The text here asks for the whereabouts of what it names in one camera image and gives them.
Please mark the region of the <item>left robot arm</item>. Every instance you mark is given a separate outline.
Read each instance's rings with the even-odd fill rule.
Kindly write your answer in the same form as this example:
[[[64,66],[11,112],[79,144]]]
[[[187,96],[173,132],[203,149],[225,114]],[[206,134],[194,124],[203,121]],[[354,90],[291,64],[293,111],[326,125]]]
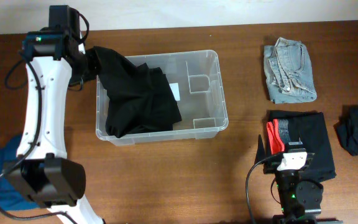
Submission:
[[[85,196],[85,169],[67,158],[64,138],[68,90],[94,80],[100,69],[97,56],[85,50],[84,21],[70,6],[50,6],[48,26],[26,35],[20,52],[29,86],[24,131],[16,159],[1,173],[25,200],[63,223],[103,222]]]

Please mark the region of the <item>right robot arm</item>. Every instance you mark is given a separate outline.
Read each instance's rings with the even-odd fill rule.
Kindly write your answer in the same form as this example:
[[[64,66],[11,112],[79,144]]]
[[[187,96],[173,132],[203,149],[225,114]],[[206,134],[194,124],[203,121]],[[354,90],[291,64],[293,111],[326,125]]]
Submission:
[[[247,174],[249,181],[252,171],[259,165],[265,175],[274,175],[271,186],[278,190],[278,202],[282,214],[274,215],[272,223],[335,224],[342,220],[335,218],[318,219],[321,214],[324,187],[317,181],[301,177],[311,164],[314,154],[303,147],[301,141],[289,142],[283,152],[268,155],[262,137],[258,137],[257,155],[254,165]]]

